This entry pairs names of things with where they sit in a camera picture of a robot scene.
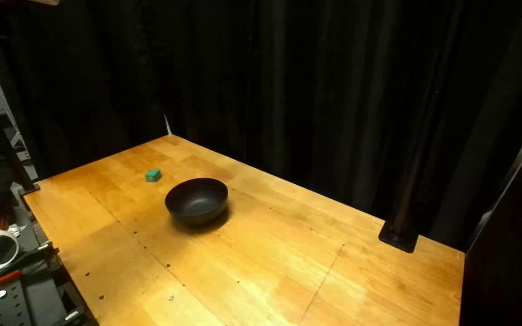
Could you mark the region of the black bowl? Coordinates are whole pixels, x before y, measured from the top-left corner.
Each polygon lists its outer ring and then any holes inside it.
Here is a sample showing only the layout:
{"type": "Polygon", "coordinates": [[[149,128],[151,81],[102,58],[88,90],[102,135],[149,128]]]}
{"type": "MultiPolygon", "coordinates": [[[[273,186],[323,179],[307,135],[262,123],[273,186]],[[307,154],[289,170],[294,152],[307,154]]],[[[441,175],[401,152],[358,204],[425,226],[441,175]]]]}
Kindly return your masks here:
{"type": "Polygon", "coordinates": [[[196,177],[176,184],[166,195],[171,217],[187,224],[202,226],[220,217],[229,204],[229,186],[215,177],[196,177]]]}

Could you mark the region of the green cube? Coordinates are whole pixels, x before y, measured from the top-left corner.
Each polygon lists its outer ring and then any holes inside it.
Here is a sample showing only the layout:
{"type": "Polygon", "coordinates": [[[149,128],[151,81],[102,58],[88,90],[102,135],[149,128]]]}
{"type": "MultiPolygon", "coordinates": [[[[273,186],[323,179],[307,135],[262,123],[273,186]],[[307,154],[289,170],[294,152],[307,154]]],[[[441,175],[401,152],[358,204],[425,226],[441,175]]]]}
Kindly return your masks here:
{"type": "Polygon", "coordinates": [[[160,179],[162,179],[162,170],[158,170],[158,168],[153,168],[146,173],[146,181],[157,183],[160,179]]]}

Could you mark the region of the black curtain backdrop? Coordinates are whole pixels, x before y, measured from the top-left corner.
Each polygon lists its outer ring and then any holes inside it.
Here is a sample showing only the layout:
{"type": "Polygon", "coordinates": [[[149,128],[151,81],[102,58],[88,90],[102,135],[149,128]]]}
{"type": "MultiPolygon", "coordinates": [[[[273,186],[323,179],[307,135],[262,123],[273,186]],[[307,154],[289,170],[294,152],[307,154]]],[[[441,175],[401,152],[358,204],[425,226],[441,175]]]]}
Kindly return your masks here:
{"type": "Polygon", "coordinates": [[[175,132],[389,217],[430,0],[60,0],[6,18],[53,175],[175,132]]]}

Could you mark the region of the black vertical pole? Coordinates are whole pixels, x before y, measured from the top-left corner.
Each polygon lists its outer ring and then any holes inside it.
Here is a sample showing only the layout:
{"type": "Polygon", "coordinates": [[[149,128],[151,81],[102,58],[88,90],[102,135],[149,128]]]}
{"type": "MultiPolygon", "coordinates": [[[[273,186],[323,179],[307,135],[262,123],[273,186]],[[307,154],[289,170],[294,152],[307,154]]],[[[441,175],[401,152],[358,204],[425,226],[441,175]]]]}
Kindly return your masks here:
{"type": "Polygon", "coordinates": [[[414,251],[423,235],[465,246],[522,146],[522,0],[430,0],[434,23],[401,116],[399,197],[379,239],[414,251]]]}

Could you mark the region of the dark panel with metal edge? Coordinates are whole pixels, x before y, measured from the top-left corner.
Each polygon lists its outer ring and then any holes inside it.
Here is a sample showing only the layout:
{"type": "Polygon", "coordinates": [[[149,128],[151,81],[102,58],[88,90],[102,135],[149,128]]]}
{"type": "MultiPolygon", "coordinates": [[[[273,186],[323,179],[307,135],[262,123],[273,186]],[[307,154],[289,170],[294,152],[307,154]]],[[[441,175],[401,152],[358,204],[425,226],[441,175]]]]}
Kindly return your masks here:
{"type": "Polygon", "coordinates": [[[468,248],[459,326],[522,326],[522,152],[468,248]]]}

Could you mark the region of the red handled tool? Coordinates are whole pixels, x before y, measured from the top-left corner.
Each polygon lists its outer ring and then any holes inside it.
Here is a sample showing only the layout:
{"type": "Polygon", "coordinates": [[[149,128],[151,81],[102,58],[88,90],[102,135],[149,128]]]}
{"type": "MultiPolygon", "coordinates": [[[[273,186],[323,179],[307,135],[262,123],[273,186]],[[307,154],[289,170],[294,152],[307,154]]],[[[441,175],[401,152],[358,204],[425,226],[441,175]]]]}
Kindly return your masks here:
{"type": "Polygon", "coordinates": [[[48,259],[55,257],[57,253],[59,253],[59,250],[53,244],[46,242],[46,244],[39,246],[37,250],[31,250],[28,253],[21,255],[10,266],[0,269],[0,286],[21,279],[24,275],[26,266],[30,266],[33,262],[48,260],[48,259]]]}

